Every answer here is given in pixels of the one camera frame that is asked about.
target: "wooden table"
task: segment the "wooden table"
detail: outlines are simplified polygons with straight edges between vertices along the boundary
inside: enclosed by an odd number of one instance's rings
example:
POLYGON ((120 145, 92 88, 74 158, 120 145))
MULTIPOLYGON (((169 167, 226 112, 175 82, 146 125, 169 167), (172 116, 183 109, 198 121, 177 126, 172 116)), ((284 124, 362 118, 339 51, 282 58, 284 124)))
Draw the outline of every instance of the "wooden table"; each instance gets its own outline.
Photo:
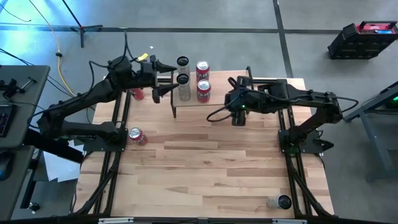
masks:
MULTIPOLYGON (((246 71, 229 73, 244 75, 246 71)), ((287 80, 296 88, 305 89, 303 79, 287 80)), ((131 102, 127 127, 142 128, 149 143, 137 146, 128 141, 121 158, 112 216, 294 216, 292 208, 266 207, 268 196, 290 195, 286 163, 277 140, 276 114, 250 113, 245 127, 234 127, 230 119, 219 123, 206 121, 206 116, 220 106, 193 106, 181 107, 173 119, 170 95, 155 104, 150 89, 144 92, 144 100, 131 102)), ((211 97, 221 98, 225 93, 213 92, 211 97)), ((110 121, 113 105, 114 102, 98 104, 94 123, 110 121)), ((311 116, 309 108, 293 107, 293 111, 297 124, 311 116)), ((223 111, 214 119, 227 114, 223 111)), ((103 152, 94 152, 83 163, 75 210, 98 185, 103 157, 103 152)), ((303 154, 303 164, 308 188, 323 207, 333 213, 321 161, 314 155, 303 154)), ((298 195, 304 211, 301 190, 298 195)))

